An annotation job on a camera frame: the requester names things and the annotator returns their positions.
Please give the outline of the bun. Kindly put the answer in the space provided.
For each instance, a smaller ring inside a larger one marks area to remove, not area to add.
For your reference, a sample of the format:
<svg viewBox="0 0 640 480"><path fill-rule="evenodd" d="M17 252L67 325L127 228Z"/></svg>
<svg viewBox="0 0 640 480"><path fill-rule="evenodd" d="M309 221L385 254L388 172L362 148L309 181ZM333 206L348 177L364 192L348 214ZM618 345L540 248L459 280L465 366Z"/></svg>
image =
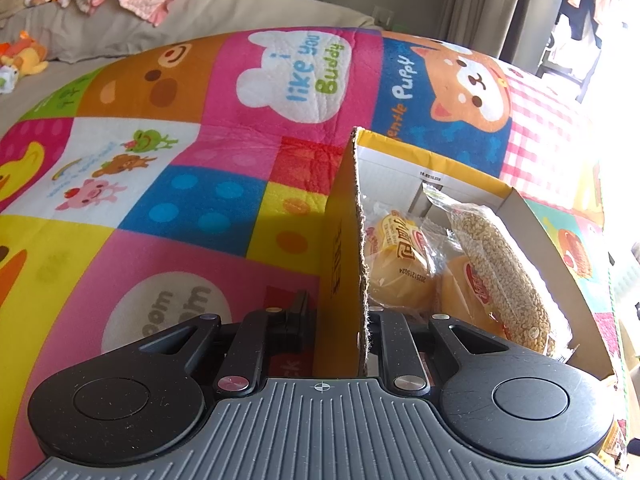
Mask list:
<svg viewBox="0 0 640 480"><path fill-rule="evenodd" d="M494 306L467 256L449 260L442 271L440 312L506 338L502 324L493 316Z"/></svg>

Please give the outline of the sesame stick clear packet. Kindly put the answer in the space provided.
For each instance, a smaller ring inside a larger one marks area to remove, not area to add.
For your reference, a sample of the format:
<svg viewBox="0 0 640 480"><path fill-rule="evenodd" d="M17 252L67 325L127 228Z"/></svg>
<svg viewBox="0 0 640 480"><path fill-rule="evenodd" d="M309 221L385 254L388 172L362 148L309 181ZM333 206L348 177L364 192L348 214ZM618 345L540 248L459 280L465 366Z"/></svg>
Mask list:
<svg viewBox="0 0 640 480"><path fill-rule="evenodd" d="M573 354L570 323L502 220L487 206L460 202L429 184L423 193L446 214L450 231L487 289L489 315L510 341L567 361Z"/></svg>

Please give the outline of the yellow cardboard box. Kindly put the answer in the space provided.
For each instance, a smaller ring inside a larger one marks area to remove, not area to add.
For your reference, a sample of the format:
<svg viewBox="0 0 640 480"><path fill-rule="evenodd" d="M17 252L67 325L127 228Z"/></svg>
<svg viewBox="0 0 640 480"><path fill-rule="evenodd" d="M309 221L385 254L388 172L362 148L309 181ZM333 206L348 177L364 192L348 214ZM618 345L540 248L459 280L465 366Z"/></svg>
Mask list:
<svg viewBox="0 0 640 480"><path fill-rule="evenodd" d="M425 183L495 211L570 323L570 365L600 379L613 375L620 346L600 226L529 200L461 162L357 128L323 216L314 376L356 377L366 368L368 274L362 256L362 198L420 216L427 205Z"/></svg>

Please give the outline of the bun packet inside box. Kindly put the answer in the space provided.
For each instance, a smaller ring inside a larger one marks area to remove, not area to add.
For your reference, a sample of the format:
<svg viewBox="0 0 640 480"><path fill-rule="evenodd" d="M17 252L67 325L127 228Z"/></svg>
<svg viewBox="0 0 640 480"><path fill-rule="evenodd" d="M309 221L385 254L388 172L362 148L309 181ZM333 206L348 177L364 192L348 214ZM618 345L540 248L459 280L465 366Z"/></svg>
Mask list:
<svg viewBox="0 0 640 480"><path fill-rule="evenodd" d="M446 230L370 197L363 200L363 212L370 303L413 318L438 312L452 248Z"/></svg>

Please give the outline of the colourful cartoon play mat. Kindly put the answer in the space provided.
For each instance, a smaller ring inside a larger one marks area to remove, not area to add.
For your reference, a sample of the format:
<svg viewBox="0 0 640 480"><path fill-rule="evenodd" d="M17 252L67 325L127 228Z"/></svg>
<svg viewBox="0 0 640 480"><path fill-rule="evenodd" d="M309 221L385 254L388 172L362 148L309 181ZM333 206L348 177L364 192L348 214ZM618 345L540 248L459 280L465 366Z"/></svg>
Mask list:
<svg viewBox="0 0 640 480"><path fill-rule="evenodd" d="M265 29L94 70L1 140L1 474L40 451L28 399L57 370L194 315L306 290L363 128L600 226L577 107L535 76L397 32Z"/></svg>

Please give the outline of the grey window curtain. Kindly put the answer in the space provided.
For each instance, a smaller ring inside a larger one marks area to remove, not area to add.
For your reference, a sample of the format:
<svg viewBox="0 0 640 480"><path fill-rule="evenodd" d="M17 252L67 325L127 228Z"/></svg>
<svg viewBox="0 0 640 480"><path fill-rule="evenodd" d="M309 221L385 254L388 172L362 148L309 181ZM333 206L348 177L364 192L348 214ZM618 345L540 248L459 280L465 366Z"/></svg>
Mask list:
<svg viewBox="0 0 640 480"><path fill-rule="evenodd" d="M445 0L437 38L498 58L518 0Z"/></svg>

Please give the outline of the orange plush toy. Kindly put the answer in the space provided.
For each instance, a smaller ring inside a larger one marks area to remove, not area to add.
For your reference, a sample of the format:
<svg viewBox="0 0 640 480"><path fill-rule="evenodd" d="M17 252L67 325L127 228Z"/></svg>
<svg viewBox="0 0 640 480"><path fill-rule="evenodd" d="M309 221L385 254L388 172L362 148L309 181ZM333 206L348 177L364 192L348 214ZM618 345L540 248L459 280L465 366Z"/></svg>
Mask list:
<svg viewBox="0 0 640 480"><path fill-rule="evenodd" d="M24 78L42 73L49 65L46 60L48 50L29 36L24 30L14 44L10 44L1 55L1 65L17 70L17 77Z"/></svg>

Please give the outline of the white small plush toy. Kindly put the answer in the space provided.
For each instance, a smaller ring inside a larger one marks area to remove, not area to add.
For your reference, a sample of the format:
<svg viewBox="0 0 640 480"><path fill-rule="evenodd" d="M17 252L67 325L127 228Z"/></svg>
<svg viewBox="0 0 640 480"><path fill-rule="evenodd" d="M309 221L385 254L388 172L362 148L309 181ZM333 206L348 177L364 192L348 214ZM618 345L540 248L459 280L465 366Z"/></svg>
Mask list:
<svg viewBox="0 0 640 480"><path fill-rule="evenodd" d="M14 66L3 65L0 67L0 93L9 94L15 89L20 79L20 72Z"/></svg>

